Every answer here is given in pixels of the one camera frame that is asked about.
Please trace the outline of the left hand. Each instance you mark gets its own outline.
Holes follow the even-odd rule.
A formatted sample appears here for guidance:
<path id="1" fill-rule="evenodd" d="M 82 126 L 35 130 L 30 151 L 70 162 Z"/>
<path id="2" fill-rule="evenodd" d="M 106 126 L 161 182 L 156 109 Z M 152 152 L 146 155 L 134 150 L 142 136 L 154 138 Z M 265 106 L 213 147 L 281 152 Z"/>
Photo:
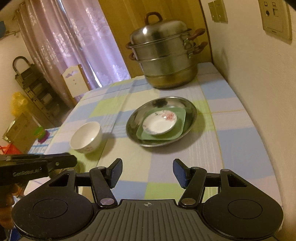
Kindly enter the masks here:
<path id="1" fill-rule="evenodd" d="M 1 186 L 1 226 L 8 230 L 14 226 L 11 212 L 15 204 L 14 196 L 18 191 L 19 186 L 16 184 Z"/>

